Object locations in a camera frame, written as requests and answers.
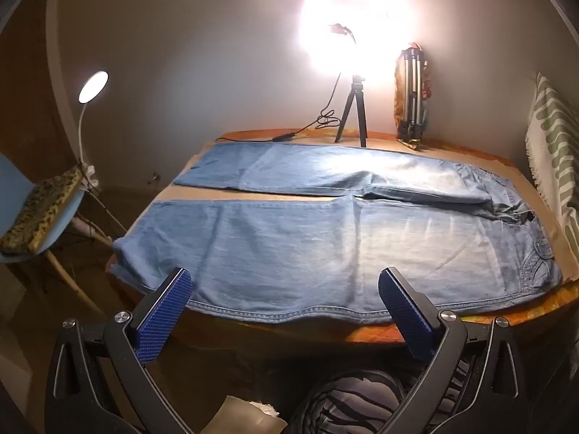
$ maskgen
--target black tripod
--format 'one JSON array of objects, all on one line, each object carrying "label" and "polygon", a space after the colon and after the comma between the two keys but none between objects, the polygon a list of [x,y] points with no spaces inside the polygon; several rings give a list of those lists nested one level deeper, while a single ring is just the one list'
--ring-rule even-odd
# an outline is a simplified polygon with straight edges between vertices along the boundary
[{"label": "black tripod", "polygon": [[346,125],[346,120],[348,119],[348,114],[350,114],[352,102],[355,97],[356,108],[358,111],[358,126],[360,129],[360,146],[364,148],[366,147],[366,138],[368,137],[368,134],[366,132],[366,109],[364,108],[364,86],[362,85],[362,81],[363,78],[359,75],[354,75],[352,77],[352,89],[350,90],[350,94],[346,100],[346,106],[344,107],[344,113],[340,120],[340,127],[338,127],[335,143],[338,143],[342,137],[342,132],[344,131],[344,126]]}]

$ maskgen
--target wooden chair leg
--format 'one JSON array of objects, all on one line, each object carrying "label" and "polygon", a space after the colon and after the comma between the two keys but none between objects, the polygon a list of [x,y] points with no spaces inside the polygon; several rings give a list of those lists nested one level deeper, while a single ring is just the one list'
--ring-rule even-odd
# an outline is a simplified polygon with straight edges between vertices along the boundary
[{"label": "wooden chair leg", "polygon": [[82,220],[80,217],[73,217],[71,225],[85,237],[94,238],[105,246],[108,246],[109,248],[112,247],[112,241],[108,237],[104,237],[90,223],[86,223],[86,221]]},{"label": "wooden chair leg", "polygon": [[72,289],[72,291],[86,304],[92,311],[94,311],[99,317],[105,319],[105,313],[97,306],[95,302],[91,300],[91,298],[82,290],[76,281],[68,274],[66,269],[60,264],[59,260],[56,259],[54,253],[47,249],[44,252],[44,255],[48,258],[48,261],[52,264],[56,272],[59,273],[60,277],[63,278],[63,281]]},{"label": "wooden chair leg", "polygon": [[44,293],[41,277],[34,265],[30,262],[24,261],[22,263],[17,263],[14,266],[17,268],[17,272],[21,274],[22,277],[28,278],[28,285],[25,285],[25,287],[28,287],[35,295],[48,317],[55,319],[56,316],[54,309],[50,305],[50,302]]}]

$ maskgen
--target tripod leg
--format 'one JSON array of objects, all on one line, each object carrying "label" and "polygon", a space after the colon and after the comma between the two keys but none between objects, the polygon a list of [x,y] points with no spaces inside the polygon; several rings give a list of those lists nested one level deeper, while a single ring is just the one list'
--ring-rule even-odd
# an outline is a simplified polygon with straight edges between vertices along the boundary
[{"label": "tripod leg", "polygon": [[350,109],[352,108],[353,101],[354,101],[354,89],[350,91],[348,99],[346,100],[344,113],[342,114],[342,119],[340,120],[340,127],[338,127],[338,133],[336,134],[336,140],[334,140],[334,143],[338,143],[340,141],[340,138],[342,137],[342,132],[344,131],[346,120],[348,119],[348,114],[350,114]]},{"label": "tripod leg", "polygon": [[364,107],[364,92],[356,91],[356,107],[358,109],[358,128],[360,129],[360,146],[366,147],[366,108]]}]

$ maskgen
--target cushion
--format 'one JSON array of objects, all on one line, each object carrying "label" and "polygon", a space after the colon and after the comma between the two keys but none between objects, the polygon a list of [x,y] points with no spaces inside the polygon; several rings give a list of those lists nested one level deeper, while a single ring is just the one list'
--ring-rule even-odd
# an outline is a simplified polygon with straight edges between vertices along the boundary
[{"label": "cushion", "polygon": [[542,74],[537,77],[526,149],[537,190],[579,259],[579,116]]},{"label": "cushion", "polygon": [[13,226],[0,238],[0,251],[5,254],[36,253],[82,178],[79,167],[74,166],[63,175],[37,183]]}]

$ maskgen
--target black white striped fabric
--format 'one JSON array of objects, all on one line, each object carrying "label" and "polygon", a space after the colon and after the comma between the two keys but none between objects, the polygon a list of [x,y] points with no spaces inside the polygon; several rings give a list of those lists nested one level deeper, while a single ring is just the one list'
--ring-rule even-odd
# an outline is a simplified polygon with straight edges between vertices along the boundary
[{"label": "black white striped fabric", "polygon": [[[352,370],[317,386],[293,416],[288,434],[376,434],[400,405],[424,369],[418,364],[392,371]],[[468,364],[460,362],[429,428],[448,418]]]}]

